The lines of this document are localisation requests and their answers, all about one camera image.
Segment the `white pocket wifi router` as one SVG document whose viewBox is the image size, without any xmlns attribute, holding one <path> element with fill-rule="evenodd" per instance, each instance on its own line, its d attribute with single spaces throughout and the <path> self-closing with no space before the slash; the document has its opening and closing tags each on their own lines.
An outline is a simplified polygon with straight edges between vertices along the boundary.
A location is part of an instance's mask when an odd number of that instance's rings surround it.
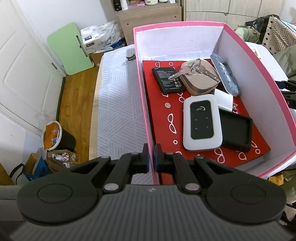
<svg viewBox="0 0 296 241">
<path fill-rule="evenodd" d="M 220 113 L 213 94 L 185 99 L 183 115 L 183 146 L 186 150 L 214 150 L 222 145 Z"/>
</svg>

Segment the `grey router back cover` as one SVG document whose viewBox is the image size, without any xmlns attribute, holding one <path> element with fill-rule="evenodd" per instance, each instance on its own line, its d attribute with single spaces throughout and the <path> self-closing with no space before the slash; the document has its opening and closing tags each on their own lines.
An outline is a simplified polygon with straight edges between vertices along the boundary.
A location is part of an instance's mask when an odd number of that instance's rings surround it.
<svg viewBox="0 0 296 241">
<path fill-rule="evenodd" d="M 239 85 L 237 84 L 237 81 L 226 61 L 215 53 L 211 54 L 210 58 L 225 90 L 232 96 L 240 96 L 241 91 L 239 89 Z"/>
</svg>

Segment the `white power adapter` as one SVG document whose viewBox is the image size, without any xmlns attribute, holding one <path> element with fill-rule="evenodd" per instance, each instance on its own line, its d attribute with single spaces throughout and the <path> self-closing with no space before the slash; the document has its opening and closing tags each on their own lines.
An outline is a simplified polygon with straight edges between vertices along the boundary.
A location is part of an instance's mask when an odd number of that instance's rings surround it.
<svg viewBox="0 0 296 241">
<path fill-rule="evenodd" d="M 233 96 L 222 90 L 215 89 L 214 96 L 217 99 L 218 108 L 232 112 L 233 109 Z"/>
</svg>

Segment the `black square device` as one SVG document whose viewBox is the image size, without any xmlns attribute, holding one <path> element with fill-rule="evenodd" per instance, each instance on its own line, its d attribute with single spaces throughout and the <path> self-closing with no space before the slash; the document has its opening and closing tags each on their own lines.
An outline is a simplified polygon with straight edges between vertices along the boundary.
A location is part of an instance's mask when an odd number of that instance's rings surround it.
<svg viewBox="0 0 296 241">
<path fill-rule="evenodd" d="M 253 120 L 247 116 L 220 109 L 222 146 L 240 152 L 249 152 Z"/>
</svg>

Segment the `black phone battery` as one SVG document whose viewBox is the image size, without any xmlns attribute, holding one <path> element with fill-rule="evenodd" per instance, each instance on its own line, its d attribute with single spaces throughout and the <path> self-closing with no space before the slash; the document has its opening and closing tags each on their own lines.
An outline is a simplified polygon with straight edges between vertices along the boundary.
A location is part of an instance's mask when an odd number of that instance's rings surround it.
<svg viewBox="0 0 296 241">
<path fill-rule="evenodd" d="M 169 79 L 170 76 L 176 73 L 173 67 L 155 67 L 152 68 L 152 75 L 163 96 L 168 97 L 169 94 L 183 93 L 186 88 L 179 77 Z"/>
</svg>

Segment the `pink beige case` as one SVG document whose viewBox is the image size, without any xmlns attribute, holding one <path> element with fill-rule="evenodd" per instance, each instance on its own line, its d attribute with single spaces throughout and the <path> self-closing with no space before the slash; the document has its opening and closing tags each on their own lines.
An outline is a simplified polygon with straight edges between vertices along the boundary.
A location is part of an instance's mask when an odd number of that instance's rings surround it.
<svg viewBox="0 0 296 241">
<path fill-rule="evenodd" d="M 211 60 L 209 61 L 202 59 L 201 65 L 204 66 L 207 71 L 219 78 L 218 74 L 216 73 L 216 69 L 211 64 Z M 187 65 L 189 66 L 189 64 L 192 64 L 193 62 L 194 60 L 184 62 L 181 65 L 180 70 Z M 194 96 L 211 93 L 220 83 L 215 81 L 211 77 L 203 73 L 199 73 L 197 71 L 191 74 L 181 75 L 179 78 L 188 90 L 188 92 Z"/>
</svg>

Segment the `silver keys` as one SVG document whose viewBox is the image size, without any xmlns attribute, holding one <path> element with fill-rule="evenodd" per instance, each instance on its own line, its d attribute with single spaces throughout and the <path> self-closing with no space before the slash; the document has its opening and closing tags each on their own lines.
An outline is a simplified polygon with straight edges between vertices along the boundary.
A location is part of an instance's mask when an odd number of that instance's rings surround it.
<svg viewBox="0 0 296 241">
<path fill-rule="evenodd" d="M 168 80 L 174 80 L 180 77 L 181 75 L 192 74 L 193 72 L 198 72 L 200 74 L 207 75 L 218 83 L 221 81 L 219 77 L 208 71 L 206 67 L 201 64 L 201 59 L 194 60 L 191 65 L 184 65 L 179 72 L 169 76 Z"/>
</svg>

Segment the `pink storage box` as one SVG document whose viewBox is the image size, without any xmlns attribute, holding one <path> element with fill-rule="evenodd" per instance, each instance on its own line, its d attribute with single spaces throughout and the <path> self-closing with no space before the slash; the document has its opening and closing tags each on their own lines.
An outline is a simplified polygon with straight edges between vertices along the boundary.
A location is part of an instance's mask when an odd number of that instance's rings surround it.
<svg viewBox="0 0 296 241">
<path fill-rule="evenodd" d="M 295 163 L 295 121 L 288 105 L 265 66 L 249 46 L 225 23 L 185 21 L 158 23 L 133 30 L 140 85 L 144 89 L 144 112 L 151 132 L 150 160 L 154 161 L 149 105 L 144 83 L 143 61 L 183 61 L 209 58 L 217 53 L 225 60 L 242 91 L 236 104 L 248 114 L 271 150 L 236 168 L 266 179 Z"/>
</svg>

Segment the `white patterned table cloth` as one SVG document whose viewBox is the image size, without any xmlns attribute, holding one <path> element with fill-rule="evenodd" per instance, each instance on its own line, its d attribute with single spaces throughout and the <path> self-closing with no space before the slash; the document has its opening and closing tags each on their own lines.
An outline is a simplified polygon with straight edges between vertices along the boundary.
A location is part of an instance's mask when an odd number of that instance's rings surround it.
<svg viewBox="0 0 296 241">
<path fill-rule="evenodd" d="M 134 45 L 104 53 L 98 78 L 97 156 L 115 160 L 126 153 L 140 153 L 144 144 L 151 147 Z"/>
</svg>

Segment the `patterned tote bag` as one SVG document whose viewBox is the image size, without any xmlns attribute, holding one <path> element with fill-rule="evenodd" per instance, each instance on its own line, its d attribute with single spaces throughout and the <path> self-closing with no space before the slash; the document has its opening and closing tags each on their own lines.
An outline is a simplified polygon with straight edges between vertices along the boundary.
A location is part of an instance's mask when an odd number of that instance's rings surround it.
<svg viewBox="0 0 296 241">
<path fill-rule="evenodd" d="M 277 15 L 267 15 L 245 22 L 244 27 L 257 30 L 260 33 L 257 43 L 271 54 L 295 45 L 295 25 L 280 19 Z"/>
</svg>

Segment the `red glasses pattern book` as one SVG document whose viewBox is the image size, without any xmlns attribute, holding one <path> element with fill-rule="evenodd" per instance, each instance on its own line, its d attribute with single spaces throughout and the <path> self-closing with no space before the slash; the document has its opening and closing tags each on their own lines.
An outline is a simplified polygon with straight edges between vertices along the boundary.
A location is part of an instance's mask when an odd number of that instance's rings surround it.
<svg viewBox="0 0 296 241">
<path fill-rule="evenodd" d="M 181 93 L 163 94 L 152 72 L 152 68 L 155 67 L 173 67 L 178 71 L 182 63 L 183 61 L 143 61 L 144 83 L 154 143 L 160 144 L 163 152 L 177 152 L 189 160 L 194 159 L 196 155 L 202 155 L 232 168 L 246 163 L 251 164 L 255 159 L 269 152 L 271 148 L 255 125 L 252 127 L 251 149 L 248 152 L 239 152 L 225 147 L 199 152 L 184 148 L 183 102 L 191 94 L 187 90 Z"/>
</svg>

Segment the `green cloth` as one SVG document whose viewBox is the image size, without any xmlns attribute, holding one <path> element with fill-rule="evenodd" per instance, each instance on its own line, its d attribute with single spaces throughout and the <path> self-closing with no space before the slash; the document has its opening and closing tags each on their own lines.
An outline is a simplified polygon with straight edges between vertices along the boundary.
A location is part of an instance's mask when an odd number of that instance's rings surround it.
<svg viewBox="0 0 296 241">
<path fill-rule="evenodd" d="M 259 41 L 260 32 L 253 27 L 239 27 L 235 32 L 245 42 L 257 43 Z"/>
</svg>

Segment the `brown paper bag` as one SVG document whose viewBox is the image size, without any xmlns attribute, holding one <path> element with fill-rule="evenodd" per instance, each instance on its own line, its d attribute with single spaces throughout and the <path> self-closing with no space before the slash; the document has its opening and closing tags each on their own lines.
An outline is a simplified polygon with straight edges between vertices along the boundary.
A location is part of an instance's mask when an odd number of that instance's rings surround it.
<svg viewBox="0 0 296 241">
<path fill-rule="evenodd" d="M 69 150 L 47 151 L 46 164 L 55 173 L 79 164 L 78 154 Z"/>
</svg>

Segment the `black trash bin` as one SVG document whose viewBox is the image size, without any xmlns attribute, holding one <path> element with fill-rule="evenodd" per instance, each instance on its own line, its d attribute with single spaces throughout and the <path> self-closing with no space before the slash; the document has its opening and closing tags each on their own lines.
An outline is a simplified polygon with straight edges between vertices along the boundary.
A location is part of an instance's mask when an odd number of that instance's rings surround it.
<svg viewBox="0 0 296 241">
<path fill-rule="evenodd" d="M 75 137 L 62 128 L 58 121 L 49 122 L 42 134 L 42 145 L 46 151 L 69 150 L 76 147 Z"/>
</svg>

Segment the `wooden wardrobe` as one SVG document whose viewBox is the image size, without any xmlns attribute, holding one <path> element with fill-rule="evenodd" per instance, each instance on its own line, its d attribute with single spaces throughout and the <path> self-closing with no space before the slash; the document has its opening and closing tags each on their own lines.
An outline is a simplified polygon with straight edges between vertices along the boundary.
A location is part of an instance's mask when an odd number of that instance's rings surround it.
<svg viewBox="0 0 296 241">
<path fill-rule="evenodd" d="M 282 0 L 184 0 L 180 1 L 184 21 L 226 23 L 232 29 L 267 15 L 279 15 Z"/>
</svg>

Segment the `blue bag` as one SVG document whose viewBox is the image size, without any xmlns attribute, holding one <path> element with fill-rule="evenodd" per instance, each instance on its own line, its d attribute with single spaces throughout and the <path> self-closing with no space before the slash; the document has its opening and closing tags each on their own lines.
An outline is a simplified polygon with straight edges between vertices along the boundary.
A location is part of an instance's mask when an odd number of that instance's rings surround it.
<svg viewBox="0 0 296 241">
<path fill-rule="evenodd" d="M 9 174 L 9 177 L 11 179 L 15 176 L 15 174 L 17 174 L 15 178 L 16 185 L 18 185 L 18 178 L 22 175 L 24 175 L 27 178 L 27 180 L 32 181 L 52 173 L 49 167 L 47 166 L 45 160 L 43 159 L 43 157 L 41 157 L 41 159 L 39 160 L 37 168 L 35 169 L 33 175 L 25 174 L 24 167 L 25 167 L 25 164 L 20 163 L 15 168 L 13 168 Z"/>
</svg>

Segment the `cardboard box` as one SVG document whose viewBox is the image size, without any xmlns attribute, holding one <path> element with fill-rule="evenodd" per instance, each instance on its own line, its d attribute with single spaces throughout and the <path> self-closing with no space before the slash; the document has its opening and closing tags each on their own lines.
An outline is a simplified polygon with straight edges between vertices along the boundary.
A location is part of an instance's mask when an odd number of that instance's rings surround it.
<svg viewBox="0 0 296 241">
<path fill-rule="evenodd" d="M 33 175 L 41 157 L 42 157 L 42 155 L 39 153 L 31 153 L 26 164 L 25 164 L 24 173 L 29 174 L 29 175 Z"/>
</svg>

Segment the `tissue paper pack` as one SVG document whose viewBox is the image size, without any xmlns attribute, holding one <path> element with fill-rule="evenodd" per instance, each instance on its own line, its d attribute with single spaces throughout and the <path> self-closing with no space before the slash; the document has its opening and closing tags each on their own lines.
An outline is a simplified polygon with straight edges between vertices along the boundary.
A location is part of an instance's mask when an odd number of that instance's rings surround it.
<svg viewBox="0 0 296 241">
<path fill-rule="evenodd" d="M 84 49 L 88 54 L 101 53 L 122 47 L 125 36 L 117 21 L 80 30 Z"/>
</svg>

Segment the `white door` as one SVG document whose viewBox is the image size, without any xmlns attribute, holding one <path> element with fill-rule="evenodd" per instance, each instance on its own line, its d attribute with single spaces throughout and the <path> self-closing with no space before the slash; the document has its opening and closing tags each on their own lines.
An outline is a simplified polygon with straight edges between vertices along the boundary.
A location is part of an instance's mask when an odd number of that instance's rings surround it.
<svg viewBox="0 0 296 241">
<path fill-rule="evenodd" d="M 56 119 L 62 80 L 15 3 L 1 1 L 1 113 L 41 135 Z"/>
</svg>

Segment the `green folding table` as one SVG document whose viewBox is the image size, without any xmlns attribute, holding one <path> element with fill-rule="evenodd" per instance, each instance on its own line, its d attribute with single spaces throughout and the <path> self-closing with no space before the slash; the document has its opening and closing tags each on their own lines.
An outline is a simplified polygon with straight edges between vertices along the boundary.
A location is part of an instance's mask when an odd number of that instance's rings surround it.
<svg viewBox="0 0 296 241">
<path fill-rule="evenodd" d="M 60 59 L 67 75 L 74 75 L 94 67 L 83 46 L 75 23 L 70 23 L 47 37 L 47 43 Z"/>
</svg>

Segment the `wooden shelf cabinet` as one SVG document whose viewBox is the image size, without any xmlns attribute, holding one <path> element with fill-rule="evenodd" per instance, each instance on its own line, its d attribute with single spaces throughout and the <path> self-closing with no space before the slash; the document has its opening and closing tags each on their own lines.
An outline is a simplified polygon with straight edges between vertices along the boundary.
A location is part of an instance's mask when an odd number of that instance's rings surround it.
<svg viewBox="0 0 296 241">
<path fill-rule="evenodd" d="M 182 20 L 180 1 L 157 3 L 153 6 L 134 6 L 114 13 L 119 18 L 127 45 L 134 43 L 133 29 L 135 27 Z"/>
</svg>

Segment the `white spray bottle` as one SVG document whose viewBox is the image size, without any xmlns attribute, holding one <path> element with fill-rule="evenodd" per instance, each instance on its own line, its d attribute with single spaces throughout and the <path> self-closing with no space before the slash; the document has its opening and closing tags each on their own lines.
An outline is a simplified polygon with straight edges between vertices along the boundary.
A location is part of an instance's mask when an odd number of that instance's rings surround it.
<svg viewBox="0 0 296 241">
<path fill-rule="evenodd" d="M 127 0 L 120 0 L 120 5 L 123 11 L 128 10 Z"/>
</svg>

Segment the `white cream jar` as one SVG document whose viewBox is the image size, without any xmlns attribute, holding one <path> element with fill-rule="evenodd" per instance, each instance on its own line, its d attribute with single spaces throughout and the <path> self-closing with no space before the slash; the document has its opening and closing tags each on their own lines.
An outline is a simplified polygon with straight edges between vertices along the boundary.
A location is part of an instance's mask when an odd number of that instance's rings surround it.
<svg viewBox="0 0 296 241">
<path fill-rule="evenodd" d="M 159 1 L 158 0 L 144 0 L 145 5 L 147 6 L 153 6 L 156 5 Z"/>
</svg>

